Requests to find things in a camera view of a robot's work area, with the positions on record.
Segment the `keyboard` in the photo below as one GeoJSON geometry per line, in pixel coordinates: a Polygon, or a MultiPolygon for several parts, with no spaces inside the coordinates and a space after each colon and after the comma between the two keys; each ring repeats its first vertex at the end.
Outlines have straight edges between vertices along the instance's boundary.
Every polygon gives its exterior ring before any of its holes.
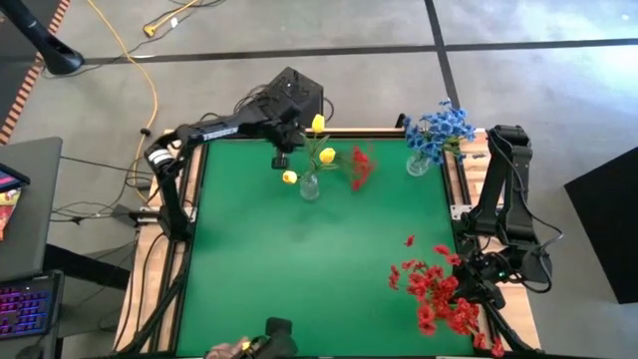
{"type": "Polygon", "coordinates": [[[0,283],[0,340],[47,334],[59,282],[58,276],[48,275],[0,283]]]}

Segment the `green mat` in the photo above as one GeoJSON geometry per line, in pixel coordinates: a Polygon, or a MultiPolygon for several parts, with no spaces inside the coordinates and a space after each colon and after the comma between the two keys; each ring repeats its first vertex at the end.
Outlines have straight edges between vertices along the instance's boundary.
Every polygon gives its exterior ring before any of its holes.
{"type": "MultiPolygon", "coordinates": [[[[264,334],[268,317],[290,319],[298,355],[470,355],[472,343],[440,325],[417,327],[417,303],[388,287],[390,265],[420,257],[443,264],[453,247],[441,169],[406,172],[403,140],[334,140],[337,151],[372,143],[378,166],[357,192],[340,172],[319,174],[321,195],[270,168],[271,145],[215,142],[206,163],[177,354],[264,334]],[[403,245],[409,234],[416,247],[403,245]]],[[[304,154],[291,157],[293,169],[304,154]]]]}

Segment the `yellow tulip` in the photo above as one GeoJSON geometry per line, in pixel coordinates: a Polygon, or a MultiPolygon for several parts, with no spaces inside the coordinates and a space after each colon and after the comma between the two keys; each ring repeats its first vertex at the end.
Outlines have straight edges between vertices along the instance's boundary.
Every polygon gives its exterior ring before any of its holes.
{"type": "Polygon", "coordinates": [[[286,171],[283,173],[282,179],[288,184],[295,184],[297,182],[297,174],[293,171],[286,171]]]}
{"type": "Polygon", "coordinates": [[[332,164],[335,160],[335,151],[331,148],[324,149],[324,151],[319,154],[319,160],[321,160],[321,163],[324,165],[332,164]]]}
{"type": "Polygon", "coordinates": [[[326,119],[323,116],[317,114],[312,120],[312,131],[315,134],[321,134],[326,128],[326,119]]]}

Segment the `gray floor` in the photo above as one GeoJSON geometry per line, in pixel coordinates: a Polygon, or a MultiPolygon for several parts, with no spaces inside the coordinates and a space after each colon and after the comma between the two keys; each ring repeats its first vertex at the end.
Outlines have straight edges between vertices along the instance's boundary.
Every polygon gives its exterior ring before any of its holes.
{"type": "MultiPolygon", "coordinates": [[[[130,47],[145,39],[142,24],[171,6],[158,0],[96,2],[130,47]]],[[[435,3],[448,44],[638,37],[638,6],[629,0],[435,3]]],[[[59,34],[89,58],[120,54],[85,1],[72,3],[59,34]]],[[[420,0],[228,0],[200,10],[136,54],[433,43],[420,0]]],[[[565,231],[565,240],[550,249],[554,289],[530,293],[543,348],[556,354],[634,358],[638,305],[615,303],[562,186],[638,144],[638,49],[479,51],[449,57],[461,103],[474,124],[516,124],[528,131],[534,148],[530,205],[565,231]]],[[[157,63],[145,65],[159,92],[153,130],[196,121],[208,111],[229,112],[246,91],[285,66],[325,86],[337,109],[333,127],[391,127],[399,113],[435,110],[446,96],[435,53],[157,63]]],[[[65,155],[125,167],[134,158],[138,130],[151,108],[148,86],[131,65],[105,66],[77,78],[40,79],[12,143],[60,136],[65,155]]],[[[122,173],[63,162],[56,205],[109,202],[123,179],[122,173]]],[[[140,201],[127,190],[122,203],[140,201]]],[[[543,238],[552,235],[537,230],[543,238]]],[[[80,226],[53,223],[50,235],[55,244],[89,253],[122,245],[134,234],[103,219],[80,226]]],[[[117,306],[117,295],[107,292],[87,305],[106,314],[117,306]]],[[[97,327],[99,316],[89,317],[97,327]]],[[[109,333],[71,337],[64,357],[106,353],[112,339],[109,333]]]]}

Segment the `glass vase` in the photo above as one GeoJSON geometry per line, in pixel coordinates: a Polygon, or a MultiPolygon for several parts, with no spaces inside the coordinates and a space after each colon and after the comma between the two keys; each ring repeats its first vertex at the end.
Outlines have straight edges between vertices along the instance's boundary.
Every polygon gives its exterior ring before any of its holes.
{"type": "Polygon", "coordinates": [[[319,180],[317,176],[304,175],[299,181],[299,193],[306,200],[315,200],[319,197],[319,180]]]}
{"type": "Polygon", "coordinates": [[[430,168],[430,158],[421,152],[415,152],[408,157],[406,169],[408,174],[414,177],[423,176],[430,168]]]}

